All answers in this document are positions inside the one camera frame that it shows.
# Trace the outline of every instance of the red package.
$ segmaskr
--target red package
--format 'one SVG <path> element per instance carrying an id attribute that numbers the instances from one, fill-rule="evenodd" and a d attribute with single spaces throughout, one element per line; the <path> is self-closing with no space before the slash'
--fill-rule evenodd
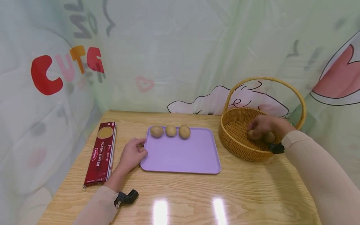
<path id="1" fill-rule="evenodd" d="M 105 183 L 110 177 L 114 158 L 116 122 L 101 123 L 90 157 L 84 188 Z"/>

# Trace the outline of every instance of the purple tray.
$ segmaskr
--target purple tray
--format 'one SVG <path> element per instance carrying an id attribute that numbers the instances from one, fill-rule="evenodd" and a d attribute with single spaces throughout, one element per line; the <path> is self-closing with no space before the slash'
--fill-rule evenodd
<path id="1" fill-rule="evenodd" d="M 140 163 L 143 170 L 160 172 L 182 172 L 218 174 L 221 170 L 214 135 L 207 128 L 190 127 L 190 137 L 180 138 L 179 127 L 175 137 L 164 134 L 154 138 L 150 128 L 146 133 L 144 148 L 148 155 Z"/>

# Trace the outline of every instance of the woven basket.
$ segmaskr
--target woven basket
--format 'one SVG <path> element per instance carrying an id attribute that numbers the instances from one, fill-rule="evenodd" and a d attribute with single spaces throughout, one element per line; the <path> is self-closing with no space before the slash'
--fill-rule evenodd
<path id="1" fill-rule="evenodd" d="M 302 107 L 301 117 L 299 122 L 296 124 L 295 128 L 300 129 L 305 121 L 306 117 L 306 105 L 301 94 L 290 84 L 279 80 L 273 77 L 253 77 L 248 78 L 240 83 L 238 83 L 230 91 L 228 99 L 225 103 L 224 110 L 222 112 L 220 127 L 219 127 L 219 136 L 222 144 L 227 148 L 231 153 L 238 156 L 241 159 L 259 162 L 266 160 L 273 156 L 269 150 L 269 144 L 265 143 L 262 140 L 253 141 L 247 138 L 247 127 L 250 122 L 258 115 L 266 115 L 264 112 L 251 109 L 251 108 L 233 108 L 228 110 L 228 105 L 230 102 L 231 95 L 234 91 L 242 84 L 252 81 L 252 80 L 270 80 L 281 83 L 288 88 L 290 88 L 300 100 Z M 281 140 L 277 134 L 275 134 L 276 141 L 275 143 L 280 143 Z"/>

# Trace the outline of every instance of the table surface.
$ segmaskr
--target table surface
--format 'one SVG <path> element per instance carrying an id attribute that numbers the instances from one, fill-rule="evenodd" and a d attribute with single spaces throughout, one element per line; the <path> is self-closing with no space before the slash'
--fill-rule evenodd
<path id="1" fill-rule="evenodd" d="M 296 169 L 284 154 L 260 163 L 227 151 L 219 140 L 220 116 L 171 113 L 106 112 L 100 122 L 116 121 L 114 166 L 133 137 L 160 125 L 206 127 L 212 130 L 221 162 L 217 175 L 131 171 L 123 192 L 139 192 L 122 206 L 112 224 L 320 224 L 315 204 Z M 83 190 L 83 182 L 99 125 L 70 169 L 39 225 L 72 224 L 99 186 Z"/>

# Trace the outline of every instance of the beige sleeve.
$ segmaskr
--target beige sleeve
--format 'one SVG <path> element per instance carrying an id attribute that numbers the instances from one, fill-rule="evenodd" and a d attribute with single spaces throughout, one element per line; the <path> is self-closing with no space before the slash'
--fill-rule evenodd
<path id="1" fill-rule="evenodd" d="M 360 191 L 335 159 L 300 131 L 289 132 L 282 144 L 314 199 L 321 223 L 360 224 Z"/>
<path id="2" fill-rule="evenodd" d="M 100 187 L 77 216 L 73 225 L 109 225 L 117 213 L 114 206 L 117 196 L 118 193 L 110 188 Z"/>

